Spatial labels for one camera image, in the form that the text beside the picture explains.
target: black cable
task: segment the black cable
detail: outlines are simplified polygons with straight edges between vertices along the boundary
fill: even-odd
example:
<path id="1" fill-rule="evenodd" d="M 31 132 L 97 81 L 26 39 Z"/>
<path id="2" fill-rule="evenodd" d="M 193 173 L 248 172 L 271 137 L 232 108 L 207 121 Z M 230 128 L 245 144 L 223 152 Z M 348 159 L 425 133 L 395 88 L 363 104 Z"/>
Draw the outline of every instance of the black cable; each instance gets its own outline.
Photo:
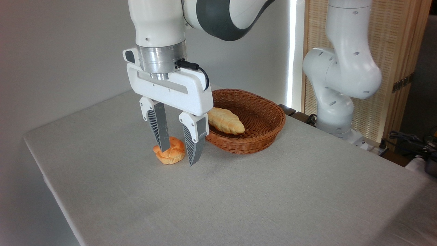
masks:
<path id="1" fill-rule="evenodd" d="M 316 120 L 317 120 L 317 115 L 316 114 L 310 114 L 308 119 L 307 119 L 307 121 L 306 121 L 306 123 L 307 124 L 315 125 L 316 124 Z"/>
<path id="2" fill-rule="evenodd" d="M 193 62 L 189 62 L 189 61 L 186 61 L 185 59 L 182 59 L 182 60 L 178 60 L 177 62 L 175 62 L 175 65 L 177 65 L 179 67 L 183 67 L 183 68 L 189 68 L 191 70 L 200 70 L 200 71 L 202 71 L 202 73 L 205 75 L 205 80 L 206 80 L 206 87 L 205 87 L 204 91 L 208 90 L 208 88 L 209 88 L 209 77 L 206 74 L 205 70 L 203 70 L 199 66 L 199 64 L 193 63 Z"/>
<path id="3" fill-rule="evenodd" d="M 199 67 L 199 70 L 202 71 L 202 73 L 205 75 L 206 87 L 205 87 L 205 90 L 204 90 L 204 91 L 206 91 L 206 90 L 208 89 L 208 87 L 209 87 L 209 77 L 208 77 L 208 75 L 206 74 L 205 70 L 203 70 L 203 68 Z"/>
<path id="4" fill-rule="evenodd" d="M 415 151 L 415 150 L 411 150 L 405 147 L 400 146 L 399 144 L 395 144 L 392 143 L 390 141 L 388 141 L 387 139 L 383 139 L 385 140 L 387 143 L 396 146 L 398 148 L 400 148 L 401 150 L 416 154 L 418 156 L 421 156 L 425 161 L 428 159 L 431 159 L 433 161 L 436 161 L 437 159 L 437 155 L 435 154 L 437 152 L 437 149 L 430 145 L 427 142 L 422 142 L 419 140 L 419 138 L 416 135 L 413 134 L 405 134 L 402 132 L 398 132 L 398 131 L 391 131 L 389 134 L 389 138 L 390 139 L 400 139 L 400 140 L 404 140 L 407 141 L 410 144 L 413 144 L 415 146 L 419 146 L 420 149 Z"/>

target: brown woven basket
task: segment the brown woven basket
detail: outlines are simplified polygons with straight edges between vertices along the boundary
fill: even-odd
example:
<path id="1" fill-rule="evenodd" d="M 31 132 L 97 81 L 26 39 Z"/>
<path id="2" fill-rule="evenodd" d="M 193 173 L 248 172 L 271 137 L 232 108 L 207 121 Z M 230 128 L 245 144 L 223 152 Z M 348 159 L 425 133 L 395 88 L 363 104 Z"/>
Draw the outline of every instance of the brown woven basket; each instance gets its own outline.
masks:
<path id="1" fill-rule="evenodd" d="M 226 134 L 209 125 L 206 140 L 234 153 L 251 154 L 269 147 L 285 124 L 285 114 L 274 102 L 256 94 L 221 89 L 212 92 L 214 107 L 228 109 L 236 114 L 246 131 L 240 135 Z"/>

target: table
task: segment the table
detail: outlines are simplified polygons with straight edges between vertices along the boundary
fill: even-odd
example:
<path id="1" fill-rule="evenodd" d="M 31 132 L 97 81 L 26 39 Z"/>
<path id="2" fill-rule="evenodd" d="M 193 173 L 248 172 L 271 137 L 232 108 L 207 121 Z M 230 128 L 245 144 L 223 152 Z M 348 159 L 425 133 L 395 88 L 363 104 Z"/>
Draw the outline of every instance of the table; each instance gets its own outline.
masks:
<path id="1" fill-rule="evenodd" d="M 437 185 L 287 117 L 251 155 L 163 165 L 132 91 L 25 134 L 81 245 L 431 245 Z M 183 139 L 179 111 L 169 133 Z"/>

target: bread roll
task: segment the bread roll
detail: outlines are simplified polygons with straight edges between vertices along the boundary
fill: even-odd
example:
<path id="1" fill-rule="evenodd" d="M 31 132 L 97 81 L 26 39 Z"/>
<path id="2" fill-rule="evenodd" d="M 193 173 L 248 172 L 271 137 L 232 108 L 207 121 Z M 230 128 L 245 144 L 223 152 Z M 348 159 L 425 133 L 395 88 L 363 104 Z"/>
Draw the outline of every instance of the bread roll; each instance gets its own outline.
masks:
<path id="1" fill-rule="evenodd" d="M 244 125 L 241 123 L 238 116 L 227 109 L 212 107 L 208 112 L 208 122 L 217 130 L 226 134 L 242 134 L 244 133 Z"/>
<path id="2" fill-rule="evenodd" d="M 163 164 L 174 164 L 185 157 L 185 146 L 181 140 L 170 137 L 170 148 L 168 150 L 162 152 L 160 147 L 156 145 L 153 147 L 153 152 Z"/>

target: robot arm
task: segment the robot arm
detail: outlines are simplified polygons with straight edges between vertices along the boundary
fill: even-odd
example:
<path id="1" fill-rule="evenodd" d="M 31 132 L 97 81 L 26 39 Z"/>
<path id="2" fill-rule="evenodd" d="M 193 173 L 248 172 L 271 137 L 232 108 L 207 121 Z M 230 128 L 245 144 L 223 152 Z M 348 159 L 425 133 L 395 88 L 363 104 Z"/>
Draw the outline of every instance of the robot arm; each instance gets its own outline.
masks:
<path id="1" fill-rule="evenodd" d="M 208 77 L 187 61 L 185 30 L 202 29 L 217 38 L 243 37 L 274 0 L 128 0 L 136 48 L 123 51 L 132 89 L 161 151 L 170 147 L 164 104 L 181 109 L 190 165 L 201 156 L 213 106 Z"/>
<path id="2" fill-rule="evenodd" d="M 317 100 L 317 128 L 362 148 L 362 135 L 351 129 L 354 105 L 349 96 L 369 98 L 381 84 L 367 39 L 371 3 L 329 0 L 326 35 L 334 49 L 315 48 L 303 63 Z"/>
<path id="3" fill-rule="evenodd" d="M 185 1 L 184 16 L 194 28 L 225 41 L 242 38 L 274 0 Z"/>

